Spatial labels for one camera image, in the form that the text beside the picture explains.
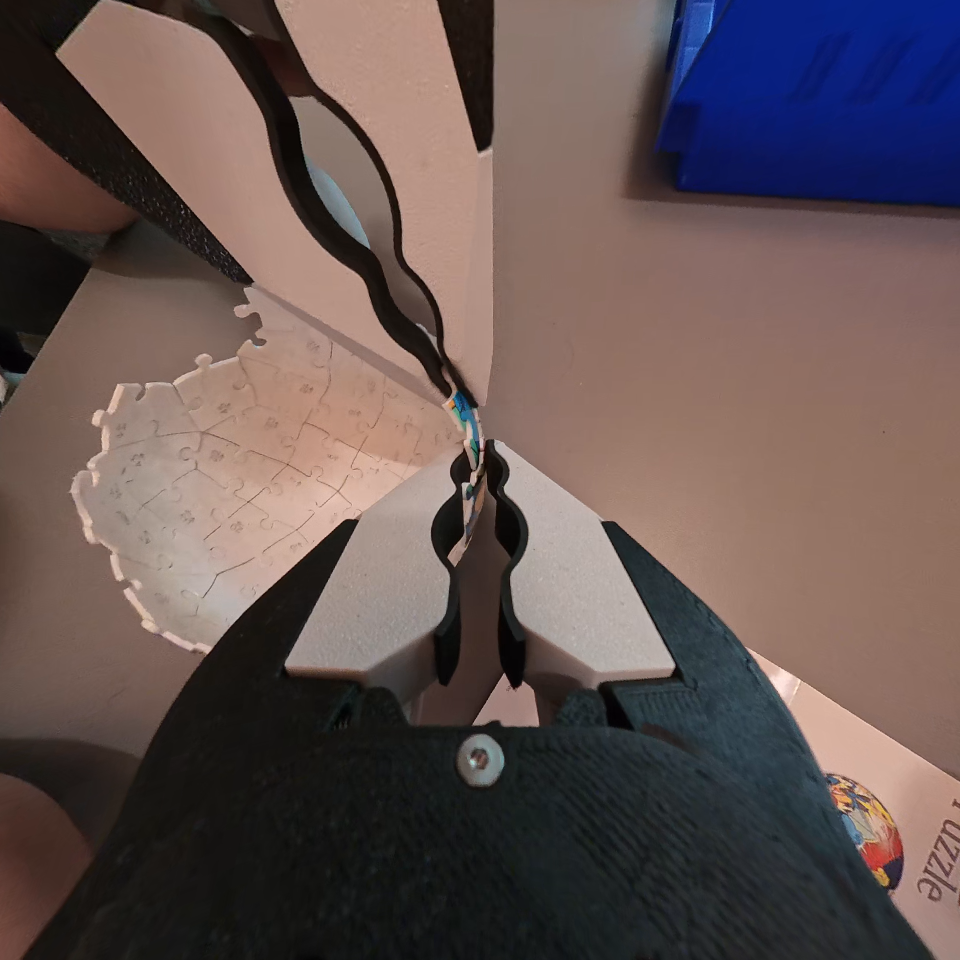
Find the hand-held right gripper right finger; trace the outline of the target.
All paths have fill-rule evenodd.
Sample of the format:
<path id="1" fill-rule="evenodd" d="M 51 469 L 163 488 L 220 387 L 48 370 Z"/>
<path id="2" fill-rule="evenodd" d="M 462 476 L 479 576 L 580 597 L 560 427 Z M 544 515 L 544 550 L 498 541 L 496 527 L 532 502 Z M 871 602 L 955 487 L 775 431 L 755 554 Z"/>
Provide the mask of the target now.
<path id="1" fill-rule="evenodd" d="M 676 669 L 608 527 L 498 440 L 486 442 L 500 581 L 498 653 L 514 688 L 558 706 L 570 692 L 663 680 Z"/>

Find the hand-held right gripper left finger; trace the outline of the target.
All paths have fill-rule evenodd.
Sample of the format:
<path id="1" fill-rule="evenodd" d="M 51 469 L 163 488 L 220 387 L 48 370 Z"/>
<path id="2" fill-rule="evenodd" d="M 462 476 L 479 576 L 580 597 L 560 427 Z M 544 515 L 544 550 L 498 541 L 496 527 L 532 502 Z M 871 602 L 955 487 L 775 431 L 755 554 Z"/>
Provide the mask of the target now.
<path id="1" fill-rule="evenodd" d="M 289 675 L 384 688 L 402 705 L 459 663 L 463 452 L 363 512 L 285 661 Z"/>

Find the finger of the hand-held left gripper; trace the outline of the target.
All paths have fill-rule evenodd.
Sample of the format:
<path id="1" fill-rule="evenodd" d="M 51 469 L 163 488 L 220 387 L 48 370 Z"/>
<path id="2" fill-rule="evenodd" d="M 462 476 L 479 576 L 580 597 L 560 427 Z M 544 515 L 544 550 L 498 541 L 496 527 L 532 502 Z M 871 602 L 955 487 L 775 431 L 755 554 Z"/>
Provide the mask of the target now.
<path id="1" fill-rule="evenodd" d="M 474 400 L 403 260 L 377 150 L 319 90 L 276 2 L 98 2 L 57 58 L 250 275 L 426 397 Z"/>
<path id="2" fill-rule="evenodd" d="M 438 338 L 475 402 L 494 353 L 494 160 L 478 150 L 437 2 L 274 3 L 320 91 L 386 168 L 397 250 L 438 306 Z"/>

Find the single colourful jigsaw piece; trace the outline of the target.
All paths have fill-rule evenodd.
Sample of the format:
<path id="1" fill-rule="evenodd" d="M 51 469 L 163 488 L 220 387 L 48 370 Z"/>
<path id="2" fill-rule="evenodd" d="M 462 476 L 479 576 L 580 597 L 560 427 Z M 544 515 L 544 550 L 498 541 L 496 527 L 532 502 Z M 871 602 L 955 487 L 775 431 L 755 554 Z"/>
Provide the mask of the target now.
<path id="1" fill-rule="evenodd" d="M 486 440 L 476 424 L 466 428 L 463 456 L 451 463 L 451 478 L 462 504 L 462 534 L 447 554 L 453 567 L 458 567 L 474 536 L 484 506 L 487 490 Z"/>

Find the colourful half-built puzzle ball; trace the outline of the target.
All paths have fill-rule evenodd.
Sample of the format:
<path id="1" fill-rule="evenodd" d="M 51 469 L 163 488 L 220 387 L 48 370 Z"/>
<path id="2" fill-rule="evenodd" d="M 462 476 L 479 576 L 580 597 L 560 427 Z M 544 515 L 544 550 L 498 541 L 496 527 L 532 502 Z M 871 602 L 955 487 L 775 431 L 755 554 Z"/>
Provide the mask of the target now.
<path id="1" fill-rule="evenodd" d="M 86 540 L 109 552 L 142 627 L 207 654 L 341 522 L 443 454 L 476 484 L 480 425 L 461 392 L 423 399 L 255 287 L 258 341 L 198 355 L 173 382 L 118 385 L 74 477 Z"/>

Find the white printed paper leaflet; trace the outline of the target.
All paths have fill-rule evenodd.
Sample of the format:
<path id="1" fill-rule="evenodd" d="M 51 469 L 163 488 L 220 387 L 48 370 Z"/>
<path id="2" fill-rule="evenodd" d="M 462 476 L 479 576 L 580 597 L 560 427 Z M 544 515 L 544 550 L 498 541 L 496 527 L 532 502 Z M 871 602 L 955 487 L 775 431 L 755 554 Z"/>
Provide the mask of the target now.
<path id="1" fill-rule="evenodd" d="M 751 652 L 823 773 L 867 789 L 891 815 L 903 868 L 891 899 L 935 958 L 959 957 L 958 780 L 812 686 Z"/>

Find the blue plastic bin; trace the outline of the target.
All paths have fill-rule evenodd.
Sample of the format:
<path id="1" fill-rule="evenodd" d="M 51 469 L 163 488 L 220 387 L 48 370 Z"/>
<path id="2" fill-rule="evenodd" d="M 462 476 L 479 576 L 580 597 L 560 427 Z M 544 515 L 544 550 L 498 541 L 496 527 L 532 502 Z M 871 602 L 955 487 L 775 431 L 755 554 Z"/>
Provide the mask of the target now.
<path id="1" fill-rule="evenodd" d="M 957 209 L 957 1 L 678 1 L 678 191 Z"/>

